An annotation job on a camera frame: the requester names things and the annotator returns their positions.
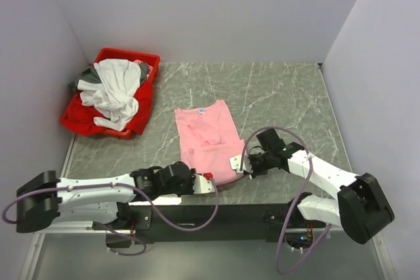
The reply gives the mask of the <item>pink t-shirt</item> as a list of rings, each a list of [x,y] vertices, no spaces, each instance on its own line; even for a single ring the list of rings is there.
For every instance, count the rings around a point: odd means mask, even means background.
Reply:
[[[230,158],[242,153],[245,142],[224,100],[206,108],[178,108],[175,123],[182,162],[199,173],[210,172],[218,186],[240,178],[232,169]]]

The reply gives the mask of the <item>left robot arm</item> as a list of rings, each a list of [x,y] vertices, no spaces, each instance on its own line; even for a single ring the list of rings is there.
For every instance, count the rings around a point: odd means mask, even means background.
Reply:
[[[16,230],[32,233],[59,222],[94,221],[125,228],[131,221],[128,204],[162,195],[197,193],[198,176],[183,162],[150,167],[90,180],[59,179],[42,172],[21,186],[16,195]]]

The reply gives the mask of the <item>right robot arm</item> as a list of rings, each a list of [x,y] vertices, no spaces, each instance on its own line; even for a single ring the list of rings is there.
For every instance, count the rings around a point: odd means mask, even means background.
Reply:
[[[249,163],[253,178],[270,169],[283,169],[303,178],[285,222],[297,227],[308,221],[338,226],[353,241],[365,244],[394,221],[394,211],[374,175],[347,172],[316,157],[295,133],[295,141],[286,144],[278,136],[280,129],[269,126],[253,132],[263,152],[248,154],[243,150],[240,166]]]

